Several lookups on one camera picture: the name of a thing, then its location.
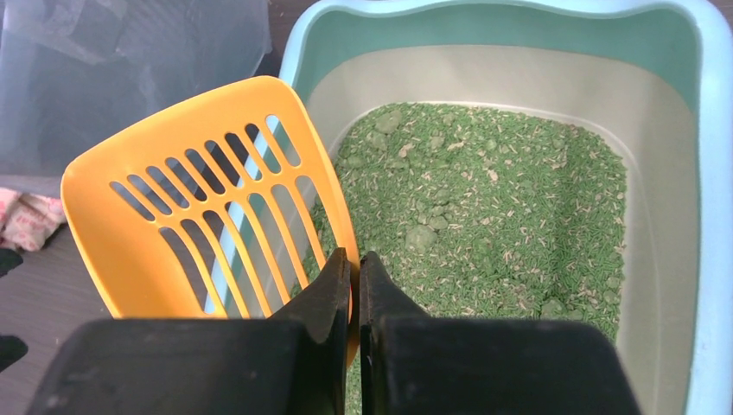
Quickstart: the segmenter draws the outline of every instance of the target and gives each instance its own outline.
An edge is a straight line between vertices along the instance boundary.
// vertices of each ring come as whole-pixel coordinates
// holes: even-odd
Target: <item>litter box inner wall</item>
[[[619,61],[536,48],[437,46],[346,61],[314,88],[307,107],[335,157],[357,119],[405,101],[489,105],[581,125],[623,157],[627,279],[616,345],[645,412],[682,412],[697,289],[698,189],[695,122],[680,95]]]

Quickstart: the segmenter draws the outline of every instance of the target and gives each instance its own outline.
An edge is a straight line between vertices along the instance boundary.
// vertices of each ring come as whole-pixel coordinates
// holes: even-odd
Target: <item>yellow slotted scoop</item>
[[[265,120],[271,116],[279,119],[291,148],[281,148],[268,129]],[[248,125],[258,128],[270,155],[260,155],[245,132]],[[245,169],[244,151],[259,169],[254,177]],[[267,241],[268,232],[250,203],[252,196],[264,200],[271,212],[303,288],[308,279],[289,228],[291,221],[278,205],[273,188],[290,195],[319,267],[330,254],[322,250],[302,189],[296,184],[302,178],[312,182],[336,245],[346,248],[356,276],[359,252],[333,165],[303,103],[277,78],[256,77],[203,93],[110,137],[69,164],[61,181],[61,199],[81,256],[114,317],[227,316],[190,227],[198,228],[211,246],[239,313],[248,317],[251,310],[261,310],[268,316],[279,304],[272,304],[265,295],[263,278],[273,280],[280,303],[287,303],[290,295],[277,255]],[[252,228],[264,257],[260,262],[269,268],[267,275],[257,273],[262,267],[248,252],[252,243],[240,236],[227,212],[233,203],[241,206]],[[220,246],[218,230],[205,220],[207,215],[218,217],[232,236],[256,303],[243,296],[238,276]],[[174,233],[190,252],[214,305],[213,314],[202,310],[163,230]],[[352,345],[348,361],[354,353]]]

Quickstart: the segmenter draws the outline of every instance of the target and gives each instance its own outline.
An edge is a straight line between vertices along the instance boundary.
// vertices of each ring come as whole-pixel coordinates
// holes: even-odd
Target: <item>light blue rim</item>
[[[680,92],[688,105],[697,104],[692,110],[698,115],[700,183],[697,323],[685,413],[729,415],[733,398],[733,40],[727,22],[705,0],[321,0],[293,27],[280,78],[296,87],[309,32],[314,22],[328,12],[380,18],[470,3],[519,5],[589,19],[672,10],[696,32],[700,51],[697,96]],[[268,126],[273,131],[276,127]],[[260,154],[267,151],[261,137],[255,140],[255,146]],[[254,163],[248,161],[245,167],[249,173],[257,173]],[[230,215],[234,223],[245,222],[240,208],[233,208]],[[223,234],[221,244],[231,264],[236,253],[231,235]],[[219,293],[226,296],[226,282],[218,265],[214,266],[213,278]],[[206,310],[212,309],[207,301]]]

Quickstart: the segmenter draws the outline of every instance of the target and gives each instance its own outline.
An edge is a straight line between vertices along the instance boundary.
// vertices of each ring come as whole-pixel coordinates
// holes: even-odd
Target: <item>cloth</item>
[[[0,188],[0,248],[38,251],[66,221],[59,199]]]

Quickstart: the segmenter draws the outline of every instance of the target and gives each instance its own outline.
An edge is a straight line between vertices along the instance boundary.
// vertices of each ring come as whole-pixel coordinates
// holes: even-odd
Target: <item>gray floor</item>
[[[271,0],[271,30],[283,50],[296,17],[313,0]],[[733,0],[715,0],[733,22]],[[28,354],[0,373],[0,413],[22,415],[59,346],[82,323],[109,317],[81,261],[71,233],[63,229],[48,248],[0,278],[0,333],[21,337]]]

